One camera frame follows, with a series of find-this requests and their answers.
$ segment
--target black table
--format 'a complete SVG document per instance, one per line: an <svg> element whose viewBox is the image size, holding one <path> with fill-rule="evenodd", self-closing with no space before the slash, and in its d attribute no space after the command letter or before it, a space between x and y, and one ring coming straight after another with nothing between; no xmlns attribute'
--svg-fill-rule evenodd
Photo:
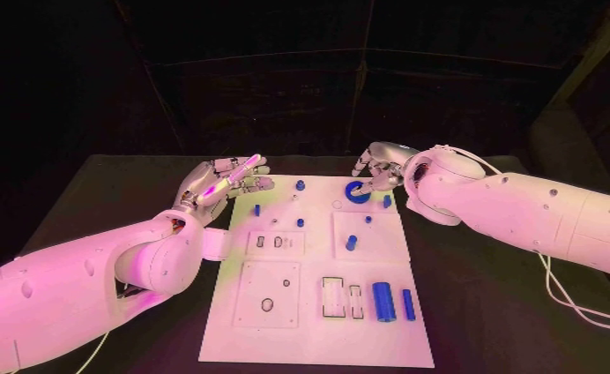
<svg viewBox="0 0 610 374"><path fill-rule="evenodd" d="M172 206L191 169L214 157L94 155L76 175L25 253L151 219ZM354 157L272 157L276 174L347 176ZM520 161L497 157L501 170L523 172ZM86 373L93 372L610 372L610 331L588 324L544 289L539 257L464 224L433 224L397 204L413 256L436 369L318 365L200 363L220 263L203 261L190 289L112 331ZM213 227L227 228L233 204ZM605 275L556 261L559 275L582 306L610 312ZM22 372L74 372L99 341ZM404 352L410 352L409 343Z"/></svg>

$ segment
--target blue object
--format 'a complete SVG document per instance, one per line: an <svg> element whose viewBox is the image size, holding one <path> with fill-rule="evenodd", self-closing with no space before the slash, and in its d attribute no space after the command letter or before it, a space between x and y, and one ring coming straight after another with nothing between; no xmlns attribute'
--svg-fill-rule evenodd
<svg viewBox="0 0 610 374"><path fill-rule="evenodd" d="M403 290L403 299L404 299L404 310L407 312L407 319L410 321L416 320L416 309L413 308L413 299L412 299L412 290Z"/></svg>
<svg viewBox="0 0 610 374"><path fill-rule="evenodd" d="M373 297L376 298L376 311L379 321L390 323L397 320L397 312L394 310L394 301L392 299L390 283L373 283Z"/></svg>
<svg viewBox="0 0 610 374"><path fill-rule="evenodd" d="M354 249L357 248L357 241L358 241L360 239L355 237L355 236L351 236L350 237L350 239L348 239L348 243L347 243L347 249L350 250L350 251L354 251Z"/></svg>
<svg viewBox="0 0 610 374"><path fill-rule="evenodd" d="M360 186L363 186L363 184L364 184L364 182L360 182L357 180L355 182L350 183L348 186L347 186L347 198L348 198L350 202L354 202L355 204L364 204L371 198L370 193L367 195L353 196L354 189L357 189Z"/></svg>

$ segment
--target black background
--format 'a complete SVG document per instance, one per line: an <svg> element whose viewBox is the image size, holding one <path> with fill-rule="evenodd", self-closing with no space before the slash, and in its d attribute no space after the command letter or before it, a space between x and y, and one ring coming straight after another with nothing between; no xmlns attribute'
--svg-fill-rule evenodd
<svg viewBox="0 0 610 374"><path fill-rule="evenodd" d="M608 4L8 0L0 257L93 153L516 152Z"/></svg>

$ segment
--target robotic hand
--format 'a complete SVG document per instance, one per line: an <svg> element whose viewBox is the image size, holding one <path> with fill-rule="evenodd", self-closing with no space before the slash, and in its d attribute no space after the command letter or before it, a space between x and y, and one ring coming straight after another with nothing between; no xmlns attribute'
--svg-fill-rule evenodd
<svg viewBox="0 0 610 374"><path fill-rule="evenodd" d="M417 152L376 142L353 175L367 166L373 180L353 195L403 184L407 207L430 221L449 226L464 221L501 242L610 273L610 196L539 177L503 174L451 146ZM495 175L488 176L484 166Z"/></svg>
<svg viewBox="0 0 610 374"><path fill-rule="evenodd" d="M203 162L172 210L0 267L0 372L64 355L188 288L201 259L231 249L230 232L205 228L229 198L273 188L265 163L259 154Z"/></svg>

